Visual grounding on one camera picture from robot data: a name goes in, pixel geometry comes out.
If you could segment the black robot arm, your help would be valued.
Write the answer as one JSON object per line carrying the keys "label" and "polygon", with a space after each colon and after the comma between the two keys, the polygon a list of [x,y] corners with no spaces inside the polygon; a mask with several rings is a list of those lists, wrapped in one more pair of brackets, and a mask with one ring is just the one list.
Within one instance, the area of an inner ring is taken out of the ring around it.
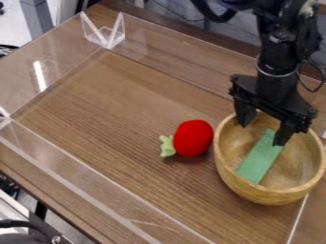
{"label": "black robot arm", "polygon": [[280,121],[272,144],[281,146],[289,137],[305,132],[316,118],[316,109],[297,88],[301,66],[315,65],[321,35],[316,24],[316,0],[216,0],[225,8],[215,13],[205,0],[190,0],[201,15],[215,23],[228,22],[241,10],[251,10],[257,20],[260,49],[255,76],[231,77],[229,95],[237,123],[247,126],[256,112]]}

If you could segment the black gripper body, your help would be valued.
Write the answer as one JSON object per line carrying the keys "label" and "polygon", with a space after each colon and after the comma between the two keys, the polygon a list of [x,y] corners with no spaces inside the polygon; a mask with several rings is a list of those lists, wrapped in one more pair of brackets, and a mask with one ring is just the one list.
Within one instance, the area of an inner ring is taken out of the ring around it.
{"label": "black gripper body", "polygon": [[255,76],[231,76],[232,100],[239,98],[247,101],[256,110],[276,118],[280,123],[284,120],[292,121],[295,132],[307,132],[316,118],[316,109],[297,91],[299,67],[283,73],[271,72],[261,66],[256,66],[256,69]]}

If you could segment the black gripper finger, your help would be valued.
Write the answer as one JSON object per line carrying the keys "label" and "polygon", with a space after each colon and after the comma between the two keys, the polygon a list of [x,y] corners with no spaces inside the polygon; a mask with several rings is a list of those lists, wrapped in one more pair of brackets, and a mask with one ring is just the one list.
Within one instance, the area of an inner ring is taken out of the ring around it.
{"label": "black gripper finger", "polygon": [[237,123],[243,128],[245,128],[256,116],[256,108],[247,101],[235,98],[233,109],[235,109]]}
{"label": "black gripper finger", "polygon": [[284,120],[280,123],[280,127],[275,132],[272,145],[283,146],[293,134],[295,134],[295,124],[292,121]]}

